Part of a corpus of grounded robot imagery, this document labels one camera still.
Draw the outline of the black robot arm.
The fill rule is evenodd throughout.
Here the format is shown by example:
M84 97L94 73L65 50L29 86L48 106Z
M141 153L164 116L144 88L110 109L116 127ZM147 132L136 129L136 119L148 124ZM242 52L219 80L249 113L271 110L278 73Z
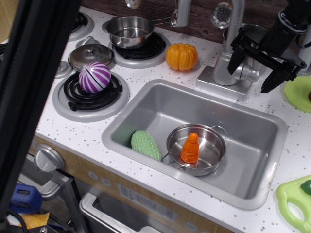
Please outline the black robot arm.
M311 23L311 2L309 0L290 0L282 9L271 29L259 39L241 27L237 37L231 43L233 55L227 70L233 74L245 56L249 56L272 72L264 81L261 92L268 93L284 81L294 80L298 72L307 67L291 49L290 44L296 41L300 48L307 48L310 43L300 44L301 35Z

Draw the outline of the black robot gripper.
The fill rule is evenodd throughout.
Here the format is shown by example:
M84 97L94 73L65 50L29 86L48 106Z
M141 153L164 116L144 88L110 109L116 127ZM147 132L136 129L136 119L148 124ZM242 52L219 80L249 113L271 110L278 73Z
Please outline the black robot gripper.
M266 78L261 93L269 93L283 82L293 80L293 73L305 69L307 64L290 48L281 54L269 51L261 44L267 30L239 28L239 34L231 43L233 54L228 64L228 72L232 75L241 64L245 56L249 56L270 68L272 73Z

